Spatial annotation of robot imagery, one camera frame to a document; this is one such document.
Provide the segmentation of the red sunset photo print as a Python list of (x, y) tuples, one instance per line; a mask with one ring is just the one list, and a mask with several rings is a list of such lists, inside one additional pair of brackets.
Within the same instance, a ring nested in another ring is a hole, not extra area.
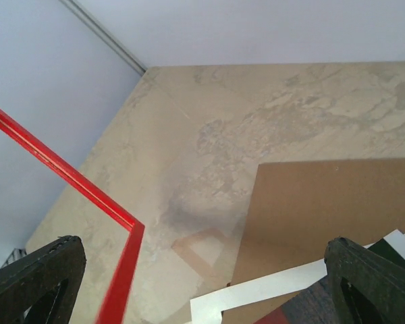
[[(405, 235), (398, 230), (370, 245), (368, 250), (405, 269)], [(339, 322), (326, 276), (257, 320), (257, 323)]]

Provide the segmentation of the white photo mat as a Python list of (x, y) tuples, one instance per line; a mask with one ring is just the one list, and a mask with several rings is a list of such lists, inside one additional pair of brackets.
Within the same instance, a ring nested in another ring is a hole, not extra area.
[(325, 262), (320, 259), (193, 298), (192, 322), (220, 323), (222, 311), (298, 292), (326, 275)]

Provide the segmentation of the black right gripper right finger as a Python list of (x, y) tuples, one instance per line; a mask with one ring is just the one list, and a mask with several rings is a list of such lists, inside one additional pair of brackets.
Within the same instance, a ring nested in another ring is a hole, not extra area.
[(325, 265), (340, 323), (405, 323), (405, 267), (347, 238), (328, 243)]

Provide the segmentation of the red wooden picture frame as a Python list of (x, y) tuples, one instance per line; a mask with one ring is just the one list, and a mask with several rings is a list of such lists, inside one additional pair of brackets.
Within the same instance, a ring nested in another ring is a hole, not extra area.
[(79, 171), (0, 109), (0, 130), (129, 231), (97, 323), (122, 323), (140, 252), (144, 225)]

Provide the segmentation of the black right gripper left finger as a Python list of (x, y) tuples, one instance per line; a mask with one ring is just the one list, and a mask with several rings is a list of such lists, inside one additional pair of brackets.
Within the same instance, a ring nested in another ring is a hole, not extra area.
[(69, 323), (85, 267), (81, 239), (64, 236), (0, 269), (0, 323)]

